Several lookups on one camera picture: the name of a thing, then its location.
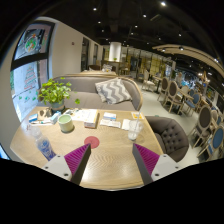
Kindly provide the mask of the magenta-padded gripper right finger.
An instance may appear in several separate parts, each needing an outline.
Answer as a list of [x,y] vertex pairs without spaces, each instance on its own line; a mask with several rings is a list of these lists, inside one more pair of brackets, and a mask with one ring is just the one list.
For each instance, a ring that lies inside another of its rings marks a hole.
[[145,185],[181,169],[167,154],[158,155],[138,144],[133,144],[132,153]]

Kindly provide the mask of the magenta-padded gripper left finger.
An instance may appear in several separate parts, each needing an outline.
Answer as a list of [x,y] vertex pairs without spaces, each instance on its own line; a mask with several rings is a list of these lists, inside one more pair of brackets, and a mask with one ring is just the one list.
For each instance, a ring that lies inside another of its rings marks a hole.
[[56,155],[42,169],[79,185],[91,155],[91,145],[85,144],[65,156]]

